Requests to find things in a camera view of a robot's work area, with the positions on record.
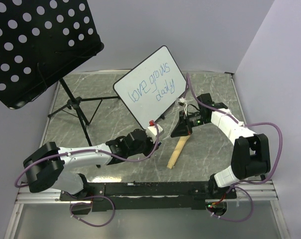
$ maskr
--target white wall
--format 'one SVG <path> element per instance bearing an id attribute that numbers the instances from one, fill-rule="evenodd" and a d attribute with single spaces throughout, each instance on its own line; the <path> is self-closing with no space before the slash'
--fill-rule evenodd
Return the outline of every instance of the white wall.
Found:
<path id="1" fill-rule="evenodd" d="M 23 170 L 23 160 L 38 149 L 55 86 L 35 102 L 9 110 L 0 102 L 0 238 L 12 214 L 17 188 L 14 180 Z"/>
<path id="2" fill-rule="evenodd" d="M 301 239 L 301 0 L 275 0 L 234 75 L 248 122 L 271 121 L 283 132 L 273 177 L 292 238 Z M 278 138 L 268 127 L 274 158 Z"/>
<path id="3" fill-rule="evenodd" d="M 181 69 L 235 72 L 273 0 L 89 0 L 105 49 L 77 71 L 131 69 L 167 45 Z"/>

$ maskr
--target gray marble surface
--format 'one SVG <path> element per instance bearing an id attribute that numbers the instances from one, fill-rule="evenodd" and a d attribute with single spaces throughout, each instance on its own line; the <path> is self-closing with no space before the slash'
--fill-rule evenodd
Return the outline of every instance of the gray marble surface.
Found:
<path id="1" fill-rule="evenodd" d="M 75 95 L 82 98 L 114 96 L 113 83 L 124 74 L 70 74 L 65 81 Z M 197 95 L 211 93 L 215 102 L 224 102 L 239 119 L 243 120 L 235 94 L 232 78 L 229 74 L 198 72 L 190 73 L 192 85 Z M 195 104 L 191 92 L 187 100 Z M 54 109 L 66 103 L 68 97 L 60 87 Z M 81 108 L 90 119 L 99 101 L 82 102 Z M 165 113 L 165 120 L 158 120 L 165 130 L 161 137 L 162 145 L 155 154 L 143 162 L 124 162 L 115 165 L 88 166 L 74 169 L 83 173 L 90 182 L 166 182 L 166 181 L 205 181 L 210 175 L 230 165 L 232 144 L 214 125 L 206 124 L 193 129 L 193 134 L 180 154 L 175 167 L 167 168 L 169 158 L 179 138 L 170 138 L 170 133 L 178 122 L 179 106 L 171 106 Z M 127 135 L 139 128 L 121 100 L 105 100 L 97 111 L 92 124 L 88 126 L 91 141 L 101 144 L 120 135 Z M 44 142 L 55 141 L 58 146 L 88 146 L 81 125 L 76 117 L 60 112 L 51 118 Z M 131 157 L 142 158 L 143 155 Z"/>

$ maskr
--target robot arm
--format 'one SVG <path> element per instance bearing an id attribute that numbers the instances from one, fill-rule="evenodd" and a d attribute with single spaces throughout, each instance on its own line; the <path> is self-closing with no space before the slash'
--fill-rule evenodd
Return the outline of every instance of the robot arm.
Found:
<path id="1" fill-rule="evenodd" d="M 163 129 L 159 125 L 157 127 L 159 135 L 162 135 Z M 26 172 L 30 192 L 37 193 L 54 188 L 67 191 L 79 198 L 84 197 L 90 190 L 87 180 L 83 174 L 73 173 L 70 169 L 123 162 L 113 155 L 124 159 L 140 153 L 145 156 L 149 155 L 154 147 L 157 149 L 159 146 L 155 145 L 156 137 L 155 127 L 150 126 L 146 130 L 135 129 L 127 136 L 120 136 L 91 147 L 64 148 L 57 147 L 54 142 L 48 142 L 23 162 L 24 168 L 50 155 L 59 154 L 61 156 L 36 164 Z"/>
<path id="2" fill-rule="evenodd" d="M 200 102 L 220 109 L 225 114 L 201 105 L 198 105 L 198 112 L 190 115 L 180 111 L 179 121 L 171 133 L 171 137 L 190 135 L 193 127 L 212 123 L 229 138 L 233 144 L 231 165 L 211 175 L 210 187 L 213 190 L 224 188 L 248 177 L 269 172 L 271 165 L 268 138 L 264 134 L 256 134 L 244 127 L 243 122 L 239 122 L 239 120 L 239 123 L 236 123 L 227 116 L 232 115 L 228 107 L 224 103 L 213 102 L 210 94 L 202 94 L 197 98 Z"/>

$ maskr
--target whiteboard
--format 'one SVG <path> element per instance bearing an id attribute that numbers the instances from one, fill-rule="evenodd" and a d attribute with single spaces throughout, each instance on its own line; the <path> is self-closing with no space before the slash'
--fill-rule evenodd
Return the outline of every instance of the whiteboard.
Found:
<path id="1" fill-rule="evenodd" d="M 114 90 L 145 129 L 185 91 L 186 80 L 166 46 L 114 83 Z"/>

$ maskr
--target music stand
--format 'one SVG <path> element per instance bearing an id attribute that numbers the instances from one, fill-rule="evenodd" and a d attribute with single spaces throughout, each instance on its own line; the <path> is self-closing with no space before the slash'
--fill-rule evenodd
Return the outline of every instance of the music stand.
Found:
<path id="1" fill-rule="evenodd" d="M 59 81 L 70 99 L 49 117 L 73 108 L 91 146 L 80 103 L 119 97 L 75 98 L 63 77 L 103 47 L 87 0 L 0 0 L 0 101 L 18 109 Z"/>

